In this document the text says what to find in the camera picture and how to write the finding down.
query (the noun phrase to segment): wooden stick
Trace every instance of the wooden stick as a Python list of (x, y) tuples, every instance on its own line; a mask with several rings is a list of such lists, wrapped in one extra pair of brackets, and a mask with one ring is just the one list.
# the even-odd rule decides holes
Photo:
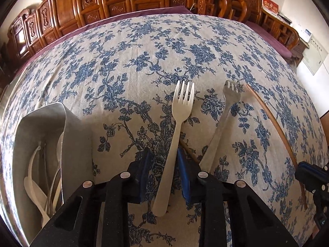
[(199, 164), (200, 161), (197, 159), (197, 157), (195, 156), (195, 154), (190, 150), (190, 148), (188, 147), (188, 145), (185, 144), (185, 142), (180, 138), (179, 139), (179, 144), (182, 146), (183, 149), (185, 149), (185, 151), (187, 152), (187, 154), (197, 163)]
[[(283, 141), (286, 150), (289, 153), (290, 159), (292, 161), (292, 164), (295, 168), (295, 170), (297, 170), (298, 168), (298, 163), (296, 160), (296, 157), (290, 147), (290, 144), (285, 136), (285, 134), (283, 133), (280, 125), (278, 124), (277, 120), (275, 119), (275, 117), (273, 116), (272, 112), (269, 110), (269, 108), (266, 106), (266, 104), (264, 103), (264, 101), (262, 101), (262, 99), (259, 97), (259, 95), (251, 88), (251, 86), (249, 84), (246, 84), (247, 89), (253, 94), (253, 96), (257, 99), (258, 103), (261, 105), (261, 107), (264, 109), (264, 111), (266, 112), (266, 115), (268, 116), (268, 118), (271, 120), (272, 124), (274, 125), (275, 129), (277, 130), (279, 136), (281, 137), (281, 140)], [(302, 191), (302, 200), (303, 200), (303, 204), (304, 204), (304, 209), (307, 209), (307, 203), (306, 203), (306, 194), (305, 194), (305, 189), (304, 189), (304, 185), (299, 182), (300, 184), (300, 190)]]

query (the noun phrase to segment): metal fork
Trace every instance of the metal fork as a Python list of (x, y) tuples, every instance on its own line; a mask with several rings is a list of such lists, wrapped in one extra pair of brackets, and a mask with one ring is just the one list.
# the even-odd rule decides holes
[(230, 111), (230, 108), (233, 106), (233, 104), (240, 101), (241, 93), (240, 90), (236, 87), (236, 85), (227, 80), (223, 87), (223, 95), (225, 99), (225, 106), (222, 113), (222, 116), (219, 119), (218, 126), (215, 130), (215, 133), (213, 134), (213, 137), (211, 138), (210, 144), (208, 146), (208, 149), (203, 156), (201, 162), (200, 162), (200, 168), (202, 171), (210, 172), (211, 167), (213, 165), (213, 161), (216, 156), (218, 144), (222, 135), (222, 132), (225, 128), (225, 122), (227, 119), (227, 115)]
[(190, 92), (190, 99), (188, 100), (190, 83), (187, 84), (185, 97), (184, 87), (185, 82), (182, 84), (181, 94), (178, 99), (180, 81), (177, 82), (176, 89), (174, 92), (174, 98), (172, 99), (172, 115), (176, 121), (174, 135), (172, 137), (169, 153), (167, 156), (167, 161), (163, 169), (160, 185), (158, 188), (157, 195), (153, 204), (152, 212), (155, 216), (163, 216), (167, 212), (169, 196), (171, 191), (172, 178), (174, 175), (175, 162), (177, 156), (177, 148), (179, 137), (181, 133), (182, 123), (190, 116), (194, 100), (194, 83), (192, 83), (192, 88)]

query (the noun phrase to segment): blue floral pattern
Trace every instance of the blue floral pattern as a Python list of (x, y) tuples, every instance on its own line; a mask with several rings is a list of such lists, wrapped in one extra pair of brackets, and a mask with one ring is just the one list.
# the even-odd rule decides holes
[[(246, 181), (296, 241), (304, 243), (313, 228), (312, 196), (307, 195), (305, 211), (288, 153), (244, 85), (248, 83), (269, 106), (297, 160), (323, 166), (328, 152), (310, 97), (279, 54), (244, 24), (178, 14), (98, 26), (27, 65), (9, 99), (0, 131), (0, 212), (10, 230), (27, 245), (12, 185), (16, 128), (27, 113), (60, 101), (92, 130), (91, 170), (96, 183), (126, 170), (131, 161), (140, 159), (145, 147), (155, 154), (145, 202), (129, 206), (131, 246), (196, 245), (201, 207), (185, 204), (178, 169), (168, 213), (157, 218), (151, 206), (174, 132), (171, 104), (177, 81), (193, 81), (196, 86), (181, 138), (202, 159), (224, 109), (226, 79), (234, 81), (242, 95), (231, 107), (213, 174), (221, 181)], [(230, 246), (228, 211), (226, 221)]]

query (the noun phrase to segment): fork handle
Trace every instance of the fork handle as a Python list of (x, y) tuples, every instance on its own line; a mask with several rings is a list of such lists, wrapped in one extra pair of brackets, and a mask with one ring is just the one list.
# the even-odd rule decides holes
[(182, 124), (176, 122), (176, 127), (174, 135), (172, 137), (169, 153), (167, 156), (167, 161), (163, 169), (162, 177), (160, 180), (160, 185), (158, 187), (158, 192), (154, 200), (152, 212), (155, 216), (161, 217), (164, 216), (167, 212), (169, 196), (171, 192), (172, 178), (174, 176), (177, 148), (179, 137), (181, 133)]
[(213, 137), (211, 138), (210, 144), (208, 146), (208, 149), (207, 149), (205, 155), (203, 156), (201, 162), (199, 163), (199, 166), (202, 171), (210, 172), (210, 170), (211, 170), (213, 161), (216, 156), (218, 144), (219, 144), (220, 138), (222, 136), (222, 132), (225, 128), (227, 115), (229, 113), (231, 106), (232, 105), (228, 105), (227, 103), (225, 103), (224, 110), (223, 110), (222, 116), (219, 119), (215, 133), (213, 134)]

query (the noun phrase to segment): red sign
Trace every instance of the red sign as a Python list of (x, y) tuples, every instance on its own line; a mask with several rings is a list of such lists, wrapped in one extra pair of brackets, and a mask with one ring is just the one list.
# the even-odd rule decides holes
[(279, 5), (272, 0), (262, 0), (262, 6), (274, 15), (279, 12)]

